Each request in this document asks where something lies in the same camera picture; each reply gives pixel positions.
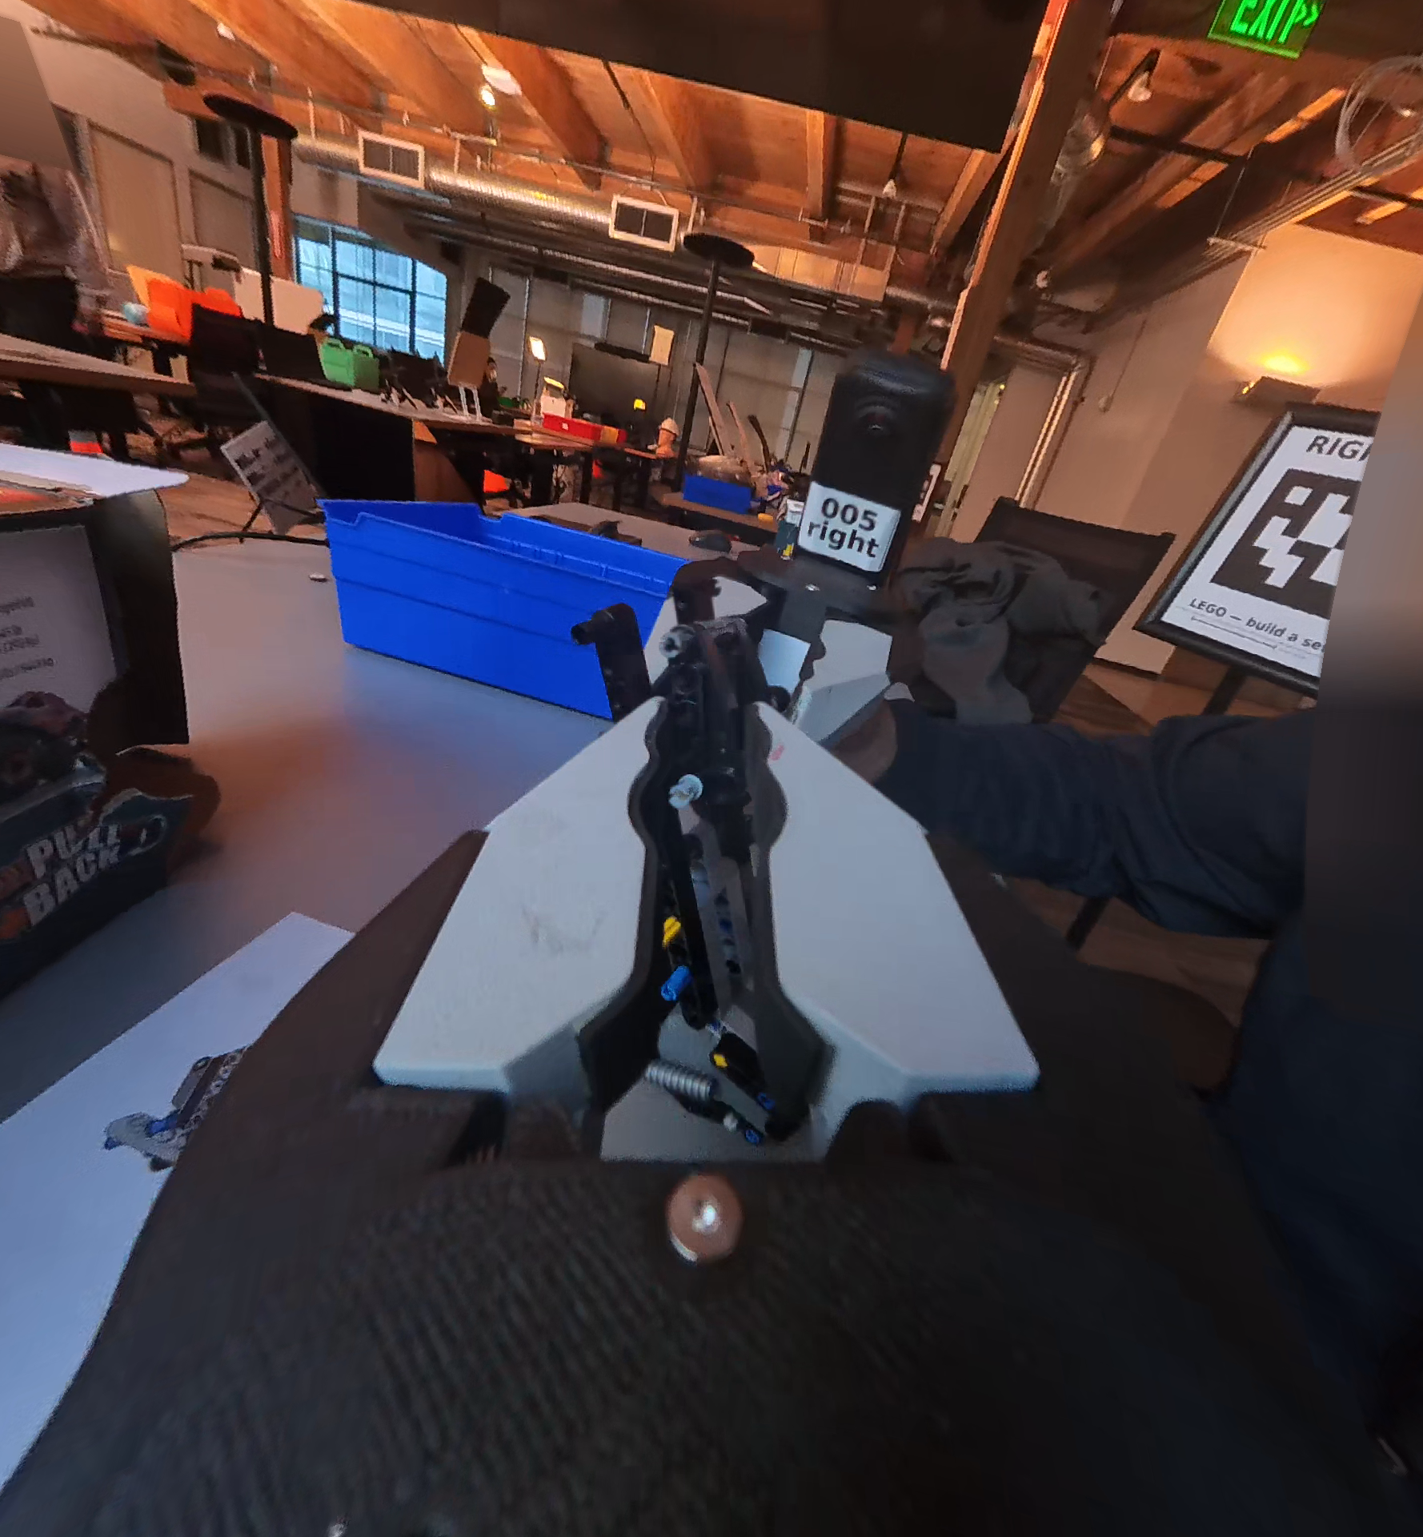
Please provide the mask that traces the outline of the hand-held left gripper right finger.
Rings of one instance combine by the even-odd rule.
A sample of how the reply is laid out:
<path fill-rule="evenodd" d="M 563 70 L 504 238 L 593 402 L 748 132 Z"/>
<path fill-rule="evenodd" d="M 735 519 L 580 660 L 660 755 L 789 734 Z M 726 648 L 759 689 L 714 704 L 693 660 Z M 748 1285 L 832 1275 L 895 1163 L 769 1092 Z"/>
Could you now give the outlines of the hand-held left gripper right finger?
<path fill-rule="evenodd" d="M 801 1163 L 824 1163 L 858 1105 L 925 1092 L 1029 1092 L 1044 1061 L 918 830 L 884 794 L 780 713 L 752 713 L 752 763 L 773 782 L 773 982 L 816 1030 Z"/>

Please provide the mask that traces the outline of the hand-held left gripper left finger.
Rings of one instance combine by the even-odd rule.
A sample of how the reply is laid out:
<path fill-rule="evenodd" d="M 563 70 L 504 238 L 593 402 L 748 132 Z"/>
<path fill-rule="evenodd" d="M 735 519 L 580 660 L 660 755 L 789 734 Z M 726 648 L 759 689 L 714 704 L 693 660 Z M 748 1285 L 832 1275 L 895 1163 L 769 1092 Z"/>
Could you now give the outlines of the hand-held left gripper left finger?
<path fill-rule="evenodd" d="M 580 1030 L 639 970 L 649 852 L 631 785 L 660 713 L 639 704 L 486 826 L 379 1053 L 381 1087 L 593 1105 Z"/>

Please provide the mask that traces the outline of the black lego chassis assembly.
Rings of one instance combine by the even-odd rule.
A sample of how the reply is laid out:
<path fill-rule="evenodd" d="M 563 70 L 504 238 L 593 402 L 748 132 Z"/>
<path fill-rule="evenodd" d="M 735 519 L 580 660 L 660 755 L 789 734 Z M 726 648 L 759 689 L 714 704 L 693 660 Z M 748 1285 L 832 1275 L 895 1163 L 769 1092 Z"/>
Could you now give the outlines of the black lego chassis assembly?
<path fill-rule="evenodd" d="M 631 607 L 593 611 L 575 644 L 594 648 L 611 723 L 640 723 L 649 750 L 627 785 L 640 845 L 631 979 L 580 1030 L 593 1105 L 649 1080 L 752 1152 L 789 1142 L 832 1053 L 773 979 L 789 795 L 769 750 L 791 689 L 763 675 L 763 611 L 670 625 L 660 675 Z"/>

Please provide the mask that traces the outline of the person's right forearm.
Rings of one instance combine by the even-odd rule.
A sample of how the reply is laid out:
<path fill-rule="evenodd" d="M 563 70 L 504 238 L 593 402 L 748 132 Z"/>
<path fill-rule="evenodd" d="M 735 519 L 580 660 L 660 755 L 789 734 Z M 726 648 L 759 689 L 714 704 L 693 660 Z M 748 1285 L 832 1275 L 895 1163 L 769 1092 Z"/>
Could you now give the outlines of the person's right forearm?
<path fill-rule="evenodd" d="M 892 704 L 879 794 L 987 874 L 1126 900 L 1162 929 L 1278 936 L 1307 897 L 1315 713 L 1088 741 Z"/>

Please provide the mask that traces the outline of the person's right hand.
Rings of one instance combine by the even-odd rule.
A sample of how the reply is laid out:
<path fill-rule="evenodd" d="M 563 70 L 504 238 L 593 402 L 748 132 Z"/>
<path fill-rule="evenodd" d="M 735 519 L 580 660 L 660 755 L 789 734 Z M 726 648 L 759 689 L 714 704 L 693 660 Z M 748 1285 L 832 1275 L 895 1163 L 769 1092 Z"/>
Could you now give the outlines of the person's right hand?
<path fill-rule="evenodd" d="M 832 741 L 832 755 L 879 785 L 892 782 L 892 766 L 905 763 L 905 718 L 895 718 L 895 700 L 879 700 L 869 718 L 858 718 L 839 741 Z"/>

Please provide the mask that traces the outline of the black monitor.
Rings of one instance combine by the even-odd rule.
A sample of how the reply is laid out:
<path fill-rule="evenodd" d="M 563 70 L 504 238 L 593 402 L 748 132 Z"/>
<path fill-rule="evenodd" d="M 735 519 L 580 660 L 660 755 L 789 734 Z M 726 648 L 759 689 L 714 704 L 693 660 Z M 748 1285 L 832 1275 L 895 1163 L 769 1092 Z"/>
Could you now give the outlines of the black monitor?
<path fill-rule="evenodd" d="M 660 422 L 660 382 L 667 362 L 575 340 L 567 398 L 580 414 L 594 414 L 607 430 Z"/>

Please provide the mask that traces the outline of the dark wooden desk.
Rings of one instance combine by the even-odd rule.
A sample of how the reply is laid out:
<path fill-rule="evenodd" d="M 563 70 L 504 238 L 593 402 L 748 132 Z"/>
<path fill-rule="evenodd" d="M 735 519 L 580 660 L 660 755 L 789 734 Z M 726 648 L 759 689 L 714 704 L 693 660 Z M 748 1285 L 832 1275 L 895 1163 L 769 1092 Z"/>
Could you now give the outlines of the dark wooden desk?
<path fill-rule="evenodd" d="M 593 502 L 600 471 L 607 477 L 600 508 L 640 508 L 649 477 L 670 467 L 670 456 L 660 451 L 550 436 L 533 422 L 486 422 L 460 413 L 419 413 L 413 422 L 419 422 L 413 430 L 419 502 L 486 502 L 486 471 L 523 471 L 523 490 L 511 490 L 511 502 L 557 508 L 563 467 L 575 467 L 580 471 L 575 502 Z"/>
<path fill-rule="evenodd" d="M 486 502 L 482 436 L 276 376 L 249 376 L 249 395 L 323 502 Z"/>

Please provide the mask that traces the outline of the black chair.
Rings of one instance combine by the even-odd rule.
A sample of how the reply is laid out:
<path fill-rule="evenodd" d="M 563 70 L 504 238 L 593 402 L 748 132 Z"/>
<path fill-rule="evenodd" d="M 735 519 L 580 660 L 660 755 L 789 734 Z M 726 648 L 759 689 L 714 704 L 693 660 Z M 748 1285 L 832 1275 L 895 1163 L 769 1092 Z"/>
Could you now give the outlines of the black chair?
<path fill-rule="evenodd" d="M 1095 526 L 995 495 L 978 541 L 1020 560 L 1006 681 L 1025 696 L 1029 723 L 1053 723 L 1169 560 L 1175 530 Z"/>

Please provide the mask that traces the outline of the framed tag sign on stand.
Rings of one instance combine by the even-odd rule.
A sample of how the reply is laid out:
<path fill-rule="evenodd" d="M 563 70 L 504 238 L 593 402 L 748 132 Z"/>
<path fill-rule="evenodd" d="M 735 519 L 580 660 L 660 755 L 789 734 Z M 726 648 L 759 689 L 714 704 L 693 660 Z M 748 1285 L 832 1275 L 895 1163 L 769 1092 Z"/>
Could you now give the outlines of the framed tag sign on stand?
<path fill-rule="evenodd" d="M 1133 630 L 1318 700 L 1379 422 L 1340 402 L 1278 413 Z"/>

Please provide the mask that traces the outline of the large paned window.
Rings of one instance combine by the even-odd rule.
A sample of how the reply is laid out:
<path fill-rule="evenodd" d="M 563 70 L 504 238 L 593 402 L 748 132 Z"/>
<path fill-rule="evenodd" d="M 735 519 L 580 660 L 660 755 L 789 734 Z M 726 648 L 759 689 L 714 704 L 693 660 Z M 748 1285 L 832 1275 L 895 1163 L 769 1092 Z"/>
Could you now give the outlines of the large paned window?
<path fill-rule="evenodd" d="M 323 292 L 341 340 L 445 356 L 452 278 L 365 229 L 297 220 L 297 284 Z"/>

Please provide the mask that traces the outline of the white printed floor sign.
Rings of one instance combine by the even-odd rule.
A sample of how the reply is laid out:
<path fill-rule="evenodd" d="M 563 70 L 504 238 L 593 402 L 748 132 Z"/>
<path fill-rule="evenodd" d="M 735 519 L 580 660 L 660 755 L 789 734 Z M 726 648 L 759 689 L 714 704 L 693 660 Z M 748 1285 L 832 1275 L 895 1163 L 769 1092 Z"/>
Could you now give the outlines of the white printed floor sign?
<path fill-rule="evenodd" d="M 317 514 L 317 485 L 270 422 L 230 436 L 221 456 L 235 471 L 235 485 L 256 495 L 256 514 L 267 519 L 270 540 L 289 540 Z"/>

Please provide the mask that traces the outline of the green exit sign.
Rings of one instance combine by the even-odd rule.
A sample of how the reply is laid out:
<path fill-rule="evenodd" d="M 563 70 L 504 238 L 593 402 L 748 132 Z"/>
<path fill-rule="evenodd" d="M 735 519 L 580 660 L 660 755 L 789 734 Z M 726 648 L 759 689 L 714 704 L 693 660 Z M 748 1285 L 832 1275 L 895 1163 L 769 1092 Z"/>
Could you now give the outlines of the green exit sign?
<path fill-rule="evenodd" d="M 1302 58 L 1324 0 L 1221 0 L 1207 16 L 1216 45 Z"/>

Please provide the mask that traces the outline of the white instruction booklet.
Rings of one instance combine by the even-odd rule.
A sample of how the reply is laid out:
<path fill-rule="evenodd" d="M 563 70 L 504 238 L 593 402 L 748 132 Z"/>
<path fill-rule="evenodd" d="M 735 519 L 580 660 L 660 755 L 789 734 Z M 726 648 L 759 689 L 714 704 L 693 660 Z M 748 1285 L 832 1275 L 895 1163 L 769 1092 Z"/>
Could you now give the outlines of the white instruction booklet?
<path fill-rule="evenodd" d="M 0 1123 L 0 1484 L 79 1371 L 165 1193 L 136 1152 L 106 1152 L 106 1127 L 168 1107 L 195 1056 L 260 1040 L 341 943 L 307 914 L 276 919 Z"/>

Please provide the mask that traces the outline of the orange plastic bin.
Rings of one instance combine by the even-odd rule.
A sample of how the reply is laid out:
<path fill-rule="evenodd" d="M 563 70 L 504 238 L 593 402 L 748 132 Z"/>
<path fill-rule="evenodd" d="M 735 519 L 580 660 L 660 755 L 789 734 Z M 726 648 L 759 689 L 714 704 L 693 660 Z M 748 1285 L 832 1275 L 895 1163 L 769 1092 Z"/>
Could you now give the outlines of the orange plastic bin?
<path fill-rule="evenodd" d="M 189 319 L 195 312 L 221 312 L 221 319 L 242 319 L 242 309 L 227 289 L 186 289 L 175 278 L 146 278 L 146 330 L 165 340 L 189 340 Z"/>

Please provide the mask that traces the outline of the wall sconce lamp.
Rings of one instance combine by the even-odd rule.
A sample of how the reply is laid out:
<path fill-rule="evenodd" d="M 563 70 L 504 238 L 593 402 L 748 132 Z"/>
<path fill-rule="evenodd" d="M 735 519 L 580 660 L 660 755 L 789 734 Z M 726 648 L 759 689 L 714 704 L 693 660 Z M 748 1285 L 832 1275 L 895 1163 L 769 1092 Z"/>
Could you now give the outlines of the wall sconce lamp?
<path fill-rule="evenodd" d="M 1233 398 L 1248 413 L 1292 413 L 1292 402 L 1315 402 L 1318 382 L 1307 382 L 1307 362 L 1294 352 L 1268 352 L 1264 367 L 1239 382 Z"/>

